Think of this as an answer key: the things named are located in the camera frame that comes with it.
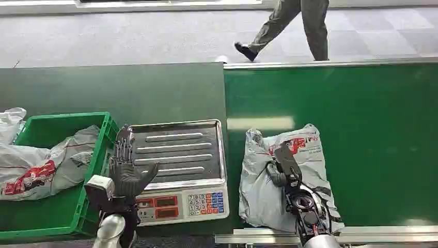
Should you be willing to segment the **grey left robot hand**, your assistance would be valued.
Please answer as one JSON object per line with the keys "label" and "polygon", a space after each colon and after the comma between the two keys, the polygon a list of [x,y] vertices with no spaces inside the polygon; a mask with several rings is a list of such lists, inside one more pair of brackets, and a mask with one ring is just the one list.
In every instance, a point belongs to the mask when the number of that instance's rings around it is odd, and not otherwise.
{"label": "grey left robot hand", "polygon": [[115,153],[110,159],[109,176],[115,183],[114,196],[129,205],[136,204],[136,197],[157,176],[160,164],[154,163],[147,172],[137,171],[132,159],[132,141],[129,125],[125,124],[116,136]]}

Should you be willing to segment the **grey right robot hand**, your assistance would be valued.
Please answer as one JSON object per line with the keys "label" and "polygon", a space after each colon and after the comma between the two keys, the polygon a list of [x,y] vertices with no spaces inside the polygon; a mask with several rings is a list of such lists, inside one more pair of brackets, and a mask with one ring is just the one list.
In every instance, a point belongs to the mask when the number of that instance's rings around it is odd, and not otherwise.
{"label": "grey right robot hand", "polygon": [[265,171],[275,186],[292,191],[300,189],[302,172],[286,142],[274,151],[274,157],[266,164]]}

